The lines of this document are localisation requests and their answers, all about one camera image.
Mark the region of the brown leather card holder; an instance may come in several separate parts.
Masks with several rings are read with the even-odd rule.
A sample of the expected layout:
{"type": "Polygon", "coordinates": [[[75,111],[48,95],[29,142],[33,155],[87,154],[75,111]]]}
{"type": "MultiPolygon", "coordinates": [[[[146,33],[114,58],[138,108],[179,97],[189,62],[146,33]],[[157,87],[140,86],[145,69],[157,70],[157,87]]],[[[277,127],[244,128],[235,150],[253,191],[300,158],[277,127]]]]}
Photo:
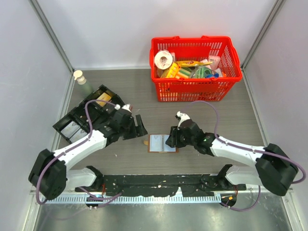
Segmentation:
{"type": "Polygon", "coordinates": [[[143,140],[143,144],[147,146],[149,153],[178,153],[178,148],[171,148],[166,144],[168,137],[166,134],[150,134],[143,140]]]}

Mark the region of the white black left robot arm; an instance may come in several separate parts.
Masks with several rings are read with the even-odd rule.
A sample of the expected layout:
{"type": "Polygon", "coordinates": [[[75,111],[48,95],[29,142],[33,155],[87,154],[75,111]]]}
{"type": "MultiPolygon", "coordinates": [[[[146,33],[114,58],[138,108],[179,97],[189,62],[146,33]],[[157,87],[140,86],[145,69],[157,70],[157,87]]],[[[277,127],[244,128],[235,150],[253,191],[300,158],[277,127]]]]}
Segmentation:
{"type": "Polygon", "coordinates": [[[73,170],[78,162],[122,138],[142,137],[148,132],[140,115],[133,116],[125,107],[101,123],[90,134],[56,151],[42,150],[29,174],[29,182],[36,187],[36,195],[46,200],[57,198],[63,191],[84,187],[97,192],[103,186],[102,173],[93,166],[73,170]]]}

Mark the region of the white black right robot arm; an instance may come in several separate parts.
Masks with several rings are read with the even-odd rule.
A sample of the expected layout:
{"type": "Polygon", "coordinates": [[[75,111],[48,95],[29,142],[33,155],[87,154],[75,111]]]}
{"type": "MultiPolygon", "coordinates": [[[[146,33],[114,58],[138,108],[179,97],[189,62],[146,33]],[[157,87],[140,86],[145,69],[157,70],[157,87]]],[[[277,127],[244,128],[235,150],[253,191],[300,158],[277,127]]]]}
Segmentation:
{"type": "Polygon", "coordinates": [[[232,159],[254,168],[248,171],[229,167],[217,178],[218,186],[223,190],[237,184],[254,184],[265,187],[275,195],[284,196],[298,173],[298,167],[279,146],[269,144],[262,147],[231,142],[214,133],[203,132],[191,119],[171,127],[166,145],[171,148],[192,146],[201,154],[232,159]]]}

